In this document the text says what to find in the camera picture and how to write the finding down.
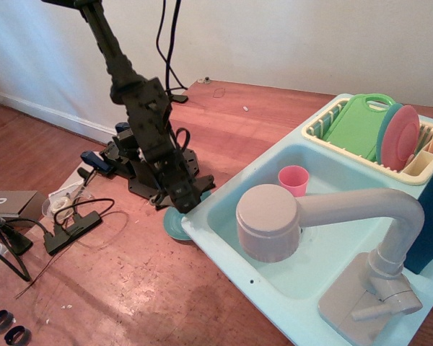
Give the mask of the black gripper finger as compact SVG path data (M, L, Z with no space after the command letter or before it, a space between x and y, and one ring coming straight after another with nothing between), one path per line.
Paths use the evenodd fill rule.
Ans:
M197 177L193 182L193 188L199 193L209 191L215 187L216 185L214 183L214 176L211 174L203 177Z
M170 196L166 192L161 192L151 196L149 199L149 204L153 206L155 210L162 210L164 208L174 206Z

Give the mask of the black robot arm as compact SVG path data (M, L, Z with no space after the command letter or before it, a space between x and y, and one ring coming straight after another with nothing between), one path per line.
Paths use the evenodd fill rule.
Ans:
M159 79L137 74L123 54L104 15L101 1L57 1L56 5L81 13L97 41L111 76L110 98L123 105L128 123L113 137L117 157L102 157L116 174L128 178L128 188L150 200L156 208L175 207L187 213L201 202L204 192L214 187L211 175L198 177L196 160L178 144L172 129L172 101Z

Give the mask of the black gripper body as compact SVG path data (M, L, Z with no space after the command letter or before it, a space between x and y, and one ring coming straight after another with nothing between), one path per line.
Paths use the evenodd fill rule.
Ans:
M195 179L185 161L158 161L154 168L158 193L166 192L179 212L187 213L201 202L201 193L193 188Z

